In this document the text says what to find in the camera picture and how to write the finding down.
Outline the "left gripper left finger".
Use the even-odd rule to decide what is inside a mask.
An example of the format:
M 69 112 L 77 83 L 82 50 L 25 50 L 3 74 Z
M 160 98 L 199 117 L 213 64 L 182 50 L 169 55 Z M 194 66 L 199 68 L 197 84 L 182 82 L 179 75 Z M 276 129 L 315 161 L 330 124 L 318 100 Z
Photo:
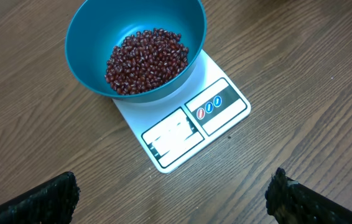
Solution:
M 72 172 L 64 172 L 0 205 L 0 224 L 69 224 L 80 198 Z

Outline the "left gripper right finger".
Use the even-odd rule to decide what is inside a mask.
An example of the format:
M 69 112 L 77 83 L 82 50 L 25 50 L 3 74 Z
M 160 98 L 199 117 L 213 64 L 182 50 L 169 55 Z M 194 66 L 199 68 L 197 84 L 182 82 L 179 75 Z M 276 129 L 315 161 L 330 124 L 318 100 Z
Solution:
M 278 168 L 265 192 L 267 214 L 280 224 L 352 224 L 352 211 Z

